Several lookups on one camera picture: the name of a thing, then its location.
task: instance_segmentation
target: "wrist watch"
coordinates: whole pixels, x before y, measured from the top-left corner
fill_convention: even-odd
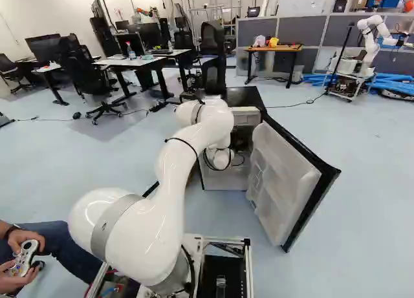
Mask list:
[[[13,232],[14,230],[22,230],[18,225],[12,224],[10,228],[7,229],[5,236],[3,237],[4,240],[8,240],[8,236]]]

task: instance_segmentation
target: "bottle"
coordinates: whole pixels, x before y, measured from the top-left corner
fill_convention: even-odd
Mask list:
[[[131,43],[127,41],[127,51],[128,51],[128,56],[130,60],[135,60],[136,59],[136,54],[135,51],[132,50],[131,48]]]

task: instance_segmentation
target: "yellow object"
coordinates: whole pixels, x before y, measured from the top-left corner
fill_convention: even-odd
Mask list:
[[[279,39],[277,37],[272,37],[269,41],[269,47],[276,47],[279,43]]]

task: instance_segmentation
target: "white wall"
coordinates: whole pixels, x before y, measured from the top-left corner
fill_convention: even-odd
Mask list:
[[[94,0],[0,0],[0,52],[6,53],[10,59],[19,59],[31,55],[25,38],[40,36],[58,32],[61,35],[75,33],[80,42],[89,47],[92,54],[103,54],[100,45],[93,33],[89,18],[92,17],[91,4]],[[113,22],[120,17],[115,12],[119,8],[123,18],[131,20],[134,14],[130,0],[105,0],[109,15]],[[162,0],[133,0],[135,7],[149,10],[150,6],[156,6],[161,17],[171,14],[171,0],[164,0],[167,9],[163,9]],[[263,0],[257,0],[260,6]],[[327,0],[326,9],[331,10],[334,0]],[[173,0],[174,3],[182,3],[188,8],[188,0]],[[254,0],[217,0],[230,6],[241,4],[241,17],[244,17],[248,6],[254,5]],[[191,7],[202,7],[204,3],[215,3],[215,0],[190,0]],[[195,14],[196,24],[207,20],[206,13],[200,11]],[[229,21],[230,14],[225,14],[224,19]],[[152,21],[143,17],[144,22]]]
[[[16,60],[31,55],[25,38],[44,34],[75,33],[81,44],[87,45],[92,54],[103,55],[93,33],[89,18],[93,17],[91,4],[94,0],[0,0],[0,52]],[[130,0],[105,0],[111,19],[119,21],[115,9],[119,8],[123,18],[131,20],[133,7]],[[133,0],[135,6],[149,10],[157,6],[166,15],[161,0]]]

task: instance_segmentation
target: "jeans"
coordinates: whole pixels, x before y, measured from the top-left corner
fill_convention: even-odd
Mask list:
[[[46,240],[43,253],[52,255],[63,267],[83,282],[90,284],[96,277],[102,261],[80,248],[71,238],[64,221],[19,224],[26,230],[43,235]],[[6,240],[0,240],[0,264],[13,259],[13,251]]]

